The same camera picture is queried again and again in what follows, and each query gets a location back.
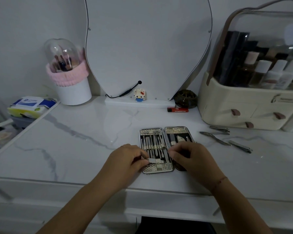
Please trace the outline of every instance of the black cable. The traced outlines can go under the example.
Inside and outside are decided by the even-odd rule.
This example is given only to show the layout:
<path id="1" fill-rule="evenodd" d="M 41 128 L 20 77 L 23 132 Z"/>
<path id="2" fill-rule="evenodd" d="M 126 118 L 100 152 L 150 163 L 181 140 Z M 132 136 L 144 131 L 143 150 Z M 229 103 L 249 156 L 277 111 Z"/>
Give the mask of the black cable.
<path id="1" fill-rule="evenodd" d="M 120 98 L 120 97 L 122 97 L 122 96 L 125 96 L 125 95 L 127 95 L 127 94 L 129 94 L 137 85 L 139 85 L 139 84 L 142 84 L 142 81 L 138 81 L 138 83 L 135 85 L 135 86 L 133 86 L 131 89 L 129 89 L 129 90 L 127 90 L 126 92 L 124 92 L 124 93 L 122 93 L 121 95 L 119 95 L 119 96 L 117 96 L 117 97 L 110 97 L 109 95 L 105 95 L 105 96 L 107 96 L 107 97 L 109 97 L 109 98 Z"/>

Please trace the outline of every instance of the red string bracelet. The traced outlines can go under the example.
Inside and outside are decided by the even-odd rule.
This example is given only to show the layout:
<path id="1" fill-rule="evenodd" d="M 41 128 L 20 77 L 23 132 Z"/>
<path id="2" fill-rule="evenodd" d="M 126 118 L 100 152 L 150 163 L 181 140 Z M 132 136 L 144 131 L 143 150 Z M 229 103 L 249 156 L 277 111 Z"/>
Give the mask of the red string bracelet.
<path id="1" fill-rule="evenodd" d="M 228 178 L 228 177 L 223 177 L 223 178 L 221 178 L 218 182 L 217 182 L 217 184 L 211 189 L 211 193 L 213 193 L 214 192 L 214 190 L 222 183 L 222 181 L 224 180 L 224 179 L 226 179 L 226 178 Z"/>

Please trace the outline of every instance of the drawer handle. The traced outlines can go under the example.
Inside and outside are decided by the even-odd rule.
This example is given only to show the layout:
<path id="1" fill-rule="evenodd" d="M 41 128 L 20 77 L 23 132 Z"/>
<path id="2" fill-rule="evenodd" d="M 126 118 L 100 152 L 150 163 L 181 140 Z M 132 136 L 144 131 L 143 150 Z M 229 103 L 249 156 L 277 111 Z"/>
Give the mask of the drawer handle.
<path id="1" fill-rule="evenodd" d="M 245 122 L 247 128 L 254 128 L 254 124 L 252 122 Z"/>
<path id="2" fill-rule="evenodd" d="M 274 115 L 276 116 L 276 118 L 278 120 L 282 120 L 282 119 L 285 119 L 286 118 L 285 115 L 283 115 L 282 113 L 279 113 L 279 112 L 274 112 Z"/>
<path id="3" fill-rule="evenodd" d="M 231 111 L 232 111 L 232 115 L 234 115 L 234 116 L 240 116 L 241 115 L 239 110 L 231 109 Z"/>

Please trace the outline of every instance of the person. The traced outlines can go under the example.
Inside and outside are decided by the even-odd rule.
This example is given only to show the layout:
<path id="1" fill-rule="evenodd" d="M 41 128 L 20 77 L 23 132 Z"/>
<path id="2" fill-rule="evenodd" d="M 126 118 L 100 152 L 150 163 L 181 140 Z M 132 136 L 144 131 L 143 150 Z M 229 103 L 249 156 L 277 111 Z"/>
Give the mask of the person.
<path id="1" fill-rule="evenodd" d="M 180 153 L 188 151 L 190 158 Z M 169 155 L 215 197 L 230 233 L 272 233 L 248 200 L 220 170 L 209 151 L 201 144 L 180 142 Z M 97 176 L 77 194 L 37 234 L 83 233 L 101 207 L 116 192 L 126 188 L 149 161 L 148 154 L 136 145 L 125 144 L 113 151 Z"/>

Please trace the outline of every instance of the person's right hand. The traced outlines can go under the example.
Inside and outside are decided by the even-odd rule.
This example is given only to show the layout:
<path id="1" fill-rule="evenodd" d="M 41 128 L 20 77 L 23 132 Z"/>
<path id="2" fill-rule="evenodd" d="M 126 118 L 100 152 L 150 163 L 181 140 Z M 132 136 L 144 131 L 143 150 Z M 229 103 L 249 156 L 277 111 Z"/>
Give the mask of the person's right hand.
<path id="1" fill-rule="evenodd" d="M 180 154 L 183 150 L 190 152 L 190 158 Z M 172 146 L 168 153 L 209 191 L 225 177 L 207 148 L 199 143 L 179 142 Z"/>

